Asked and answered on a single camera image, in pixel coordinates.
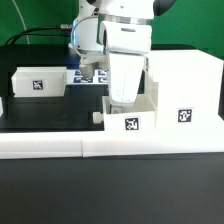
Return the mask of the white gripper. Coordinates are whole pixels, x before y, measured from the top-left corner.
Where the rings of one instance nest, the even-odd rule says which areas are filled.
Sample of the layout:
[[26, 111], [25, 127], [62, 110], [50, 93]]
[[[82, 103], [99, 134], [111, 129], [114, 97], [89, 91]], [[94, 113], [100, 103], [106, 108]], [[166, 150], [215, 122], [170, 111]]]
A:
[[144, 66], [144, 57], [142, 55], [110, 53], [108, 63], [111, 113], [120, 114], [122, 107], [115, 105], [133, 105], [135, 102]]

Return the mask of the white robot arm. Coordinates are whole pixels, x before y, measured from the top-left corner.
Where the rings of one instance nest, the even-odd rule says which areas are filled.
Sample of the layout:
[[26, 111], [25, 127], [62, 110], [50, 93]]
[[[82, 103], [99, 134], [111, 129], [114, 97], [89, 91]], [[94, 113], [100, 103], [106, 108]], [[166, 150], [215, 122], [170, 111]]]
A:
[[153, 20], [176, 1], [79, 0], [70, 47], [84, 77], [92, 77], [97, 68], [107, 72], [112, 113], [134, 104], [151, 50]]

